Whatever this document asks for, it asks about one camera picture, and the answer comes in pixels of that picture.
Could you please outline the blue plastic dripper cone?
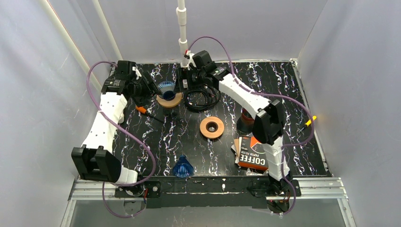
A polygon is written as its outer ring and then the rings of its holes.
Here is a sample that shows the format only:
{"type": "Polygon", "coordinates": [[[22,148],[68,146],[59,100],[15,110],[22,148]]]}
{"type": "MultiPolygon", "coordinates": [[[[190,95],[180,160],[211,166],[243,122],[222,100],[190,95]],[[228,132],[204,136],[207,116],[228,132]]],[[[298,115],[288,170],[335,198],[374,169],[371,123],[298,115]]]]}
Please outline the blue plastic dripper cone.
{"type": "Polygon", "coordinates": [[[158,88],[161,92],[161,94],[159,95],[160,98],[162,98],[166,101],[171,101],[175,98],[175,95],[176,95],[176,93],[174,91],[175,82],[168,81],[168,80],[160,82],[158,84],[158,88]]]}

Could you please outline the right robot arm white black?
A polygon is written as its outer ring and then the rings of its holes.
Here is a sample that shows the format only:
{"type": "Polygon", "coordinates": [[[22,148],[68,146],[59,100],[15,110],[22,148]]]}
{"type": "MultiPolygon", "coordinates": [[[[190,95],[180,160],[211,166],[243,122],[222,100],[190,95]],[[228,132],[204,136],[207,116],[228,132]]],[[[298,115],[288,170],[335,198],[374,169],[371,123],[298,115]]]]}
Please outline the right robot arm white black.
{"type": "Polygon", "coordinates": [[[279,100],[270,101],[243,83],[227,67],[218,66],[207,51],[196,54],[185,50],[184,65],[176,72],[175,91],[189,93],[202,87],[214,88],[230,96],[254,120],[252,134],[262,144],[270,182],[283,189],[292,180],[284,158],[284,108],[279,100]]]}

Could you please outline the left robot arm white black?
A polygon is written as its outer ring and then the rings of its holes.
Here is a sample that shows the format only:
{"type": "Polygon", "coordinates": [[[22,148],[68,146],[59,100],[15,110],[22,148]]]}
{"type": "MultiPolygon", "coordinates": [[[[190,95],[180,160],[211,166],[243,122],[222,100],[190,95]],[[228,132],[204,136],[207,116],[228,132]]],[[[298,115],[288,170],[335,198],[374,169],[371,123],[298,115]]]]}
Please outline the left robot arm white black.
{"type": "Polygon", "coordinates": [[[121,131],[139,143],[155,163],[150,148],[133,136],[120,124],[124,121],[124,110],[128,100],[142,107],[150,98],[159,95],[149,73],[140,73],[133,61],[120,60],[111,62],[114,71],[105,80],[101,88],[100,101],[94,98],[91,89],[87,91],[97,108],[93,125],[80,147],[74,147],[71,157],[81,179],[109,182],[117,186],[132,187],[147,181],[150,176],[140,179],[135,170],[124,167],[113,154],[113,141],[117,131],[121,131]]]}

